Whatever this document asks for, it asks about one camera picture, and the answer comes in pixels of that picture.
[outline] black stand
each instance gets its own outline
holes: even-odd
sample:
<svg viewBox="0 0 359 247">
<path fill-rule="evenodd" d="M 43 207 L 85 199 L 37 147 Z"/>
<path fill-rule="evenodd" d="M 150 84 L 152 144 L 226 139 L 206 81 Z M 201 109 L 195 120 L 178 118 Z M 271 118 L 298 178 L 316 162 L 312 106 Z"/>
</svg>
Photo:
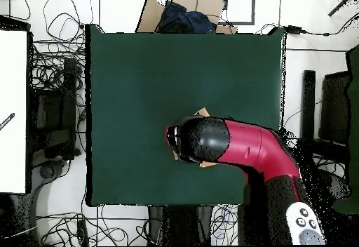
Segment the black stand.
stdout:
<svg viewBox="0 0 359 247">
<path fill-rule="evenodd" d="M 328 14 L 332 17 L 342 6 L 344 6 L 349 0 L 342 0 L 333 10 Z"/>
</svg>

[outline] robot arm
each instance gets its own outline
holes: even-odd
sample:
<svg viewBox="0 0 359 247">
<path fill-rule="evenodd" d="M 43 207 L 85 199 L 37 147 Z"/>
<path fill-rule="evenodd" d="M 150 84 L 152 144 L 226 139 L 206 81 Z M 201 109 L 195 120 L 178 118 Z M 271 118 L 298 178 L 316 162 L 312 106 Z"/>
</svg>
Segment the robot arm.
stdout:
<svg viewBox="0 0 359 247">
<path fill-rule="evenodd" d="M 297 163 L 276 133 L 230 119 L 192 116 L 167 127 L 165 135 L 183 161 L 249 167 L 263 175 L 270 244 L 324 244 Z"/>
</svg>

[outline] small cardboard object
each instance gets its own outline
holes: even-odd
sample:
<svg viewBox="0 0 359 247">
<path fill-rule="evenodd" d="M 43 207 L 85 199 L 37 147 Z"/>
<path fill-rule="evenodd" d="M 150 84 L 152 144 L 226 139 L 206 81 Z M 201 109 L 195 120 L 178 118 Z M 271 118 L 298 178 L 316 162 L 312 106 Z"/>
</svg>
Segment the small cardboard object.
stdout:
<svg viewBox="0 0 359 247">
<path fill-rule="evenodd" d="M 201 116 L 204 116 L 204 117 L 209 117 L 209 116 L 210 116 L 210 115 L 208 114 L 206 108 L 200 109 L 200 110 L 197 111 L 194 115 L 201 115 Z M 173 156 L 174 156 L 175 160 L 178 160 L 178 155 L 176 154 L 175 151 L 173 151 Z M 208 166 L 215 166 L 215 165 L 217 165 L 217 163 L 209 163 L 209 162 L 207 162 L 207 161 L 203 161 L 202 163 L 199 164 L 199 166 L 200 166 L 201 168 L 207 168 Z"/>
<path fill-rule="evenodd" d="M 218 25 L 216 28 L 216 33 L 222 33 L 222 34 L 235 34 L 237 33 L 237 27 L 235 26 L 222 26 Z"/>
<path fill-rule="evenodd" d="M 208 19 L 211 23 L 218 25 L 219 17 L 222 14 L 224 2 L 223 0 L 172 0 L 181 6 L 184 6 L 187 11 L 194 11 L 197 5 L 197 11 L 208 15 Z M 162 6 L 156 0 L 145 0 L 144 7 L 140 16 L 140 20 L 137 24 L 135 32 L 155 32 L 158 22 L 161 20 L 161 16 L 165 7 Z M 237 27 L 229 26 L 217 26 L 216 33 L 218 34 L 233 34 L 237 32 Z"/>
</svg>

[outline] wire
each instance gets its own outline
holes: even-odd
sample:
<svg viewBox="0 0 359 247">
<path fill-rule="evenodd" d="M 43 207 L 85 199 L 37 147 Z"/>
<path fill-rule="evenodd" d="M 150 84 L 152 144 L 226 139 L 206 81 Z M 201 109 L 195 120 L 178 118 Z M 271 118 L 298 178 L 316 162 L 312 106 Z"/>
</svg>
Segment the wire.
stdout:
<svg viewBox="0 0 359 247">
<path fill-rule="evenodd" d="M 215 244 L 218 245 L 218 241 L 221 241 L 221 245 L 223 245 L 225 238 L 227 238 L 227 244 L 230 245 L 230 241 L 228 239 L 228 232 L 232 231 L 232 238 L 234 235 L 234 227 L 238 222 L 238 216 L 236 213 L 233 213 L 231 210 L 235 210 L 238 208 L 238 205 L 223 205 L 217 206 L 217 210 L 213 213 L 214 220 L 211 222 L 211 234 L 210 236 L 214 236 L 216 239 Z"/>
<path fill-rule="evenodd" d="M 165 12 L 167 11 L 167 9 L 170 7 L 170 5 L 173 3 L 173 0 L 170 1 L 170 3 L 164 8 L 163 12 L 162 12 L 162 15 L 161 15 L 161 19 L 159 20 L 156 28 L 155 28 L 155 32 L 157 32 L 157 29 L 158 29 L 158 26 L 160 26 L 160 24 L 162 23 L 162 20 L 163 20 L 163 16 L 165 15 Z"/>
<path fill-rule="evenodd" d="M 225 21 L 230 27 L 235 27 L 232 23 L 230 23 L 229 21 L 223 19 L 221 16 L 218 16 L 218 15 L 206 15 L 207 17 L 208 16 L 211 16 L 211 17 L 217 17 L 219 19 L 222 19 L 223 21 Z"/>
<path fill-rule="evenodd" d="M 36 229 L 37 227 L 38 227 L 38 226 L 32 227 L 31 229 L 26 229 L 25 231 L 22 231 L 22 232 L 20 232 L 20 233 L 14 234 L 14 235 L 12 235 L 12 236 L 4 237 L 3 239 L 9 239 L 9 238 L 12 238 L 12 237 L 15 237 L 15 236 L 19 236 L 19 235 L 21 235 L 21 234 L 30 232 L 30 231 L 32 231 L 33 229 Z"/>
<path fill-rule="evenodd" d="M 28 20 L 30 19 L 31 17 L 31 10 L 30 10 L 30 7 L 29 7 L 29 4 L 27 3 L 27 0 L 25 0 L 25 3 L 26 3 L 26 6 L 27 6 L 27 10 L 29 11 L 29 15 L 27 16 L 27 18 L 19 18 L 19 17 L 15 17 L 13 15 L 11 15 L 10 11 L 11 11 L 11 0 L 9 0 L 9 14 L 8 15 L 3 15 L 4 17 L 9 17 L 9 18 L 12 18 L 12 19 L 18 19 L 18 20 Z"/>
<path fill-rule="evenodd" d="M 317 105 L 319 103 L 321 103 L 323 100 L 320 100 L 319 102 L 316 102 L 314 105 Z M 301 111 L 303 111 L 304 109 L 306 109 L 307 107 L 304 107 L 303 109 L 301 109 L 300 111 L 294 113 L 293 115 L 289 116 L 289 118 L 287 119 L 287 121 L 284 123 L 284 127 L 285 125 L 287 124 L 288 120 L 291 119 L 293 116 L 297 115 L 298 113 L 300 113 Z"/>
<path fill-rule="evenodd" d="M 313 33 L 313 32 L 307 32 L 306 30 L 302 30 L 302 33 L 304 34 L 312 34 L 312 35 L 321 35 L 321 36 L 331 36 L 331 35 L 337 35 L 339 34 L 340 32 L 344 31 L 344 29 L 348 28 L 349 25 L 354 21 L 354 19 L 356 19 L 356 17 L 359 16 L 359 12 L 357 12 L 354 16 L 352 16 L 349 20 L 347 20 L 344 25 L 335 33 L 329 33 L 329 32 L 326 32 L 326 33 Z"/>
</svg>

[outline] white floor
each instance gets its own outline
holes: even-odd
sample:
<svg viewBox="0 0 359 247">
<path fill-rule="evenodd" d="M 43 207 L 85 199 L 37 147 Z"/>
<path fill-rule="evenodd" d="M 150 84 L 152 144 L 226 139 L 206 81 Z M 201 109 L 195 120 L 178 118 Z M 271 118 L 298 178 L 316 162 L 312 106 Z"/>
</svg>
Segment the white floor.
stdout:
<svg viewBox="0 0 359 247">
<path fill-rule="evenodd" d="M 242 6 L 238 1 L 229 0 L 228 20 L 248 21 L 248 5 Z M 328 13 L 339 3 L 340 0 L 256 0 L 255 4 L 255 26 L 239 26 L 238 32 L 256 32 L 266 23 L 280 25 L 296 25 L 308 32 L 324 33 L 337 32 L 341 26 L 355 13 L 358 12 L 358 5 L 349 3 L 341 8 L 331 18 Z M 32 25 L 34 40 L 50 39 L 46 33 L 46 22 L 43 13 L 49 22 L 61 13 L 69 13 L 76 16 L 75 8 L 70 0 L 50 0 L 45 9 L 47 0 L 27 0 L 31 9 L 31 16 L 27 20 Z M 134 32 L 137 21 L 142 10 L 144 0 L 73 0 L 76 10 L 83 23 L 100 24 L 105 32 Z M 0 0 L 0 14 L 8 15 L 8 0 Z M 26 18 L 29 13 L 24 0 L 11 0 L 11 15 Z M 59 18 L 60 24 L 54 25 L 51 32 L 59 34 L 60 28 L 67 17 Z M 62 31 L 62 37 L 71 37 L 76 27 L 75 24 L 66 24 Z M 321 84 L 326 74 L 347 70 L 345 51 L 359 44 L 358 21 L 353 22 L 344 32 L 324 37 L 301 34 L 299 36 L 288 35 L 286 53 L 286 87 L 285 87 L 285 120 L 286 117 L 300 110 L 302 74 L 306 69 L 316 71 L 316 101 L 321 99 Z M 300 114 L 292 117 L 286 127 L 299 135 Z M 316 128 L 318 136 L 320 119 L 320 104 L 316 107 Z M 66 177 L 46 185 L 39 195 L 37 203 L 37 215 L 48 216 L 52 214 L 80 213 L 81 200 L 86 183 L 86 158 L 85 154 L 76 157 L 72 162 L 69 173 Z M 96 223 L 96 208 L 83 207 L 84 214 L 93 218 Z M 108 227 L 120 227 L 129 236 L 130 241 L 137 236 L 136 226 L 142 226 L 148 218 L 145 206 L 105 206 L 103 217 Z M 140 220 L 122 220 L 134 218 Z M 38 220 L 38 233 L 40 236 L 48 232 L 59 220 L 57 218 L 44 218 Z M 102 220 L 99 226 L 104 227 Z M 95 227 L 88 225 L 89 236 L 96 233 Z M 121 240 L 123 234 L 116 231 L 112 234 L 115 239 Z M 222 245 L 228 244 L 227 238 L 220 235 L 219 240 L 212 238 L 212 243 Z M 59 241 L 58 236 L 52 235 L 48 242 Z M 146 241 L 138 239 L 132 245 L 143 246 Z M 126 240 L 118 242 L 118 245 L 125 245 Z M 104 239 L 99 246 L 113 246 L 113 243 Z"/>
</svg>

